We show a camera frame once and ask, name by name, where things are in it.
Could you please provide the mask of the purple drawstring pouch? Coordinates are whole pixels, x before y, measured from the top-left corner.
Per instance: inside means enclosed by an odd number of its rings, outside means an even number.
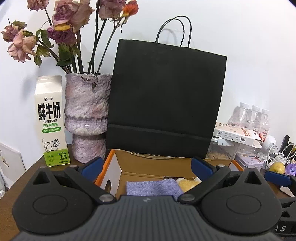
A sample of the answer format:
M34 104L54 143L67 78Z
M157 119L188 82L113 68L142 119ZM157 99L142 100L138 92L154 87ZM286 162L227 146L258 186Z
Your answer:
M176 180L126 182L126 194L130 196L172 196L175 200L183 194Z

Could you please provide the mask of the purple tissue pack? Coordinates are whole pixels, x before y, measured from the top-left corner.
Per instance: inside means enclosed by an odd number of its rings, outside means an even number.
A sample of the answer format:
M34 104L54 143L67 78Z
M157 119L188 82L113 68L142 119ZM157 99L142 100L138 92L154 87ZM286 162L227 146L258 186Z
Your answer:
M285 174L290 176L296 175L296 163L290 163L285 167Z

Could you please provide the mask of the yellow green apple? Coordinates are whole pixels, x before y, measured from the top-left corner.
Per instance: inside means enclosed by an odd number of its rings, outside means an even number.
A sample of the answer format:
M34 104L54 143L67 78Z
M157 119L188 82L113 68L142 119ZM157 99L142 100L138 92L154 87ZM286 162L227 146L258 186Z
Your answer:
M269 171L279 173L279 174L284 174L285 165L282 162L275 162L270 166Z

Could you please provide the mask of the yellow plush toy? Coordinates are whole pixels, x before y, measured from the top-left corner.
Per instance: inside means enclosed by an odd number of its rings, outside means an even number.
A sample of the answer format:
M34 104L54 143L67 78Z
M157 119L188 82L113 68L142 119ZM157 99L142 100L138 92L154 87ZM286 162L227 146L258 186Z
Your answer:
M180 189L185 193L200 184L201 180L198 177L195 177L194 179L178 178L176 182Z

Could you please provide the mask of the clear plastic container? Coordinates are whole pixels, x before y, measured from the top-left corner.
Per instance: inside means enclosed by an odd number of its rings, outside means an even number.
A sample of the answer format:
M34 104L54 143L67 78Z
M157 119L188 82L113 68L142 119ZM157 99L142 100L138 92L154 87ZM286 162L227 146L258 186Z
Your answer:
M206 158L219 160L234 160L240 144L225 140L223 138L212 137Z

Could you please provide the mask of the red cardboard pumpkin box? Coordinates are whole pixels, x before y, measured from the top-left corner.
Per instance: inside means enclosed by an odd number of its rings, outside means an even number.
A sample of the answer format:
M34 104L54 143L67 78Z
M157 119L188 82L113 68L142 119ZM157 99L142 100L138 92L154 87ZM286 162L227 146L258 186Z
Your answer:
M232 171L243 168L235 160L205 160L212 166L225 165ZM126 182L158 181L172 178L194 179L190 158L163 157L111 150L95 184L101 189L109 187L116 198L126 194Z

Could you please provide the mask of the white round device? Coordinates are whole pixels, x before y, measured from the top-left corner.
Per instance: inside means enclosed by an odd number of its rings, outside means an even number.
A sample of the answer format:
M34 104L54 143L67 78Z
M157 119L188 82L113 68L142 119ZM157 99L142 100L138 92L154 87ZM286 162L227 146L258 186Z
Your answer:
M277 146L276 146L276 140L273 136L267 135L264 142L262 143L262 148L260 149L257 156L262 161L267 161L270 154L275 154L278 152Z

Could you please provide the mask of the white flat carton box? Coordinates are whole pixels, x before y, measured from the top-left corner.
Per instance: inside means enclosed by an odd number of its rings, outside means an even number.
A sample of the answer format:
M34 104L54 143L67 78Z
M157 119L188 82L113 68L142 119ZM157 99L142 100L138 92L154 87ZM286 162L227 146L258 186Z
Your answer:
M261 148L261 138L257 132L240 126L231 126L217 122L215 124L213 137L223 138L225 140L252 146L257 149Z

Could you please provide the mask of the water bottle right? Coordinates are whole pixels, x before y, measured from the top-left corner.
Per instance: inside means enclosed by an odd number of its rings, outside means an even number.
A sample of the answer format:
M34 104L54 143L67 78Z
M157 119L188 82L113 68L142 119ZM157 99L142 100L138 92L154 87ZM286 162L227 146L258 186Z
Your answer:
M259 136L264 142L269 131L269 110L262 109L260 117Z

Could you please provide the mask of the water bottle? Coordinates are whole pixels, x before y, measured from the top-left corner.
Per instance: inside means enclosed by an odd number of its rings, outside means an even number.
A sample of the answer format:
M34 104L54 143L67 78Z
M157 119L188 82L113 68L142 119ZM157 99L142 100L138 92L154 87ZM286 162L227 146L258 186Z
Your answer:
M248 116L249 105L240 102L240 106L234 111L233 115L229 118L227 124L231 126L240 126L243 128L249 127L249 116Z
M259 133L260 129L260 108L253 105L251 109L248 109L249 129Z
M262 109L260 117L259 136L264 142L269 131L269 110Z

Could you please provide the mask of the water bottle left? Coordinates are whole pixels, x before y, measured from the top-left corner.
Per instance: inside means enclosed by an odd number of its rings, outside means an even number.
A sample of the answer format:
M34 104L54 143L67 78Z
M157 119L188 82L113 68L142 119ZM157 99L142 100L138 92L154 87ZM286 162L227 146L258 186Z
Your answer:
M231 126L240 126L243 128L249 127L249 116L248 116L249 105L240 102L240 106L234 111L233 115L229 118L227 124Z

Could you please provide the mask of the water bottle middle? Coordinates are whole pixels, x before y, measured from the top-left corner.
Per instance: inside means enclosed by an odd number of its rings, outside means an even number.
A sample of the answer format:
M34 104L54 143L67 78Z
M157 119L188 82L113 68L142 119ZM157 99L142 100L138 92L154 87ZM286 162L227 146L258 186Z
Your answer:
M260 108L253 105L251 109L248 109L249 129L259 133L260 129Z

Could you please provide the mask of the purple textured vase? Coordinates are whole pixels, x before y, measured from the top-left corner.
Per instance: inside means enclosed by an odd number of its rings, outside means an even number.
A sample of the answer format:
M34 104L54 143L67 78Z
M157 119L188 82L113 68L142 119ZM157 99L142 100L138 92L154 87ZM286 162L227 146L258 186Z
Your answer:
M72 133L72 154L87 163L105 157L110 74L66 75L65 128Z

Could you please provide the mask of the black paper shopping bag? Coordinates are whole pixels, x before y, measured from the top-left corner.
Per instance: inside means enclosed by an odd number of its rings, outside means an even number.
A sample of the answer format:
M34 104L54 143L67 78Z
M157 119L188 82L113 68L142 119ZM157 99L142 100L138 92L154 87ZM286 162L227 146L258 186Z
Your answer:
M226 62L226 56L190 47L119 40L107 148L204 158L220 107Z

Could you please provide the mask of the dried rose bouquet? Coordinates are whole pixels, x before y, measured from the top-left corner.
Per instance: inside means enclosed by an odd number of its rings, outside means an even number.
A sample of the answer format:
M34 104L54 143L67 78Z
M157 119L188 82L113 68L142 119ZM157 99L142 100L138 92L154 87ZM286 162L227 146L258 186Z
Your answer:
M137 12L137 1L97 1L95 8L89 1L55 1L54 14L47 17L47 29L32 33L25 22L14 21L5 26L1 34L10 44L8 53L15 61L24 63L33 59L41 66L44 57L53 57L67 74L97 74L100 68L95 67L95 54L106 23L111 22L112 31L116 32ZM81 29L89 23L92 13L95 13L94 44L88 69L84 71Z

